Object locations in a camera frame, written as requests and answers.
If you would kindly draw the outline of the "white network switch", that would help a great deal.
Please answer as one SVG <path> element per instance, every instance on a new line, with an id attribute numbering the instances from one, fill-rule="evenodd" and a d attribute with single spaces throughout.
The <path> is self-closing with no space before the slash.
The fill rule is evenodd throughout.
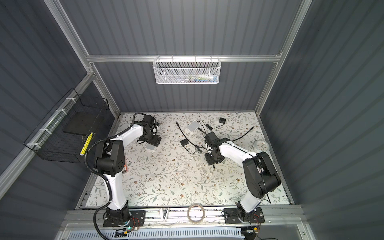
<path id="1" fill-rule="evenodd" d="M 186 129 L 192 133 L 198 128 L 200 128 L 201 126 L 202 126 L 201 123 L 199 123 L 198 121 L 192 121 L 190 124 L 187 125 Z"/>
<path id="2" fill-rule="evenodd" d="M 148 151 L 154 151 L 155 149 L 156 149 L 156 147 L 151 145 L 151 144 L 146 145 L 146 150 L 148 150 Z"/>

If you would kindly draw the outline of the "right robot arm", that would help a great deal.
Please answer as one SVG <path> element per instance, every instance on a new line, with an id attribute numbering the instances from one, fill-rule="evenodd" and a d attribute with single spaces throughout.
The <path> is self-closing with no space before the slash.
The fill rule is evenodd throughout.
<path id="1" fill-rule="evenodd" d="M 228 138 L 219 139 L 213 132 L 205 135 L 205 143 L 208 149 L 205 158 L 209 165 L 219 164 L 228 158 L 243 168 L 248 190 L 237 203 L 237 211 L 239 220 L 250 222 L 262 198 L 281 184 L 270 156 L 266 152 L 243 149 Z"/>

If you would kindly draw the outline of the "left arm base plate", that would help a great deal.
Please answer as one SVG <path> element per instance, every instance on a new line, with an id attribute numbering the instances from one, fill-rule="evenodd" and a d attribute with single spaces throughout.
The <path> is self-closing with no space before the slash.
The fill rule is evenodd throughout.
<path id="1" fill-rule="evenodd" d="M 114 219 L 107 212 L 103 214 L 103 227 L 142 227 L 146 218 L 146 211 L 130 211 L 130 218 L 126 221 Z"/>

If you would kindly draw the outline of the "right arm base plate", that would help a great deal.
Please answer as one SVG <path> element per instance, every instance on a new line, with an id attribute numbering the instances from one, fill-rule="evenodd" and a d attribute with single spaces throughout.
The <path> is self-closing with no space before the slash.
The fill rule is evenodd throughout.
<path id="1" fill-rule="evenodd" d="M 251 213 L 244 217 L 241 217 L 237 208 L 225 208 L 222 210 L 222 216 L 225 219 L 226 224 L 263 224 L 265 223 L 265 217 L 263 210 L 258 207 Z"/>

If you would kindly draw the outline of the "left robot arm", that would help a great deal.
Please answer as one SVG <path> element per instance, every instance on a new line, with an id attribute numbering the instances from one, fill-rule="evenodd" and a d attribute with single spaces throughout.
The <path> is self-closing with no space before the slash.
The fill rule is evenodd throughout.
<path id="1" fill-rule="evenodd" d="M 131 218 L 122 184 L 122 171 L 126 164 L 125 147 L 135 140 L 140 144 L 159 146 L 162 139 L 157 135 L 159 125 L 153 116 L 135 113 L 129 127 L 93 143 L 84 154 L 85 166 L 104 180 L 109 199 L 100 209 L 106 209 L 110 219 L 127 222 Z"/>

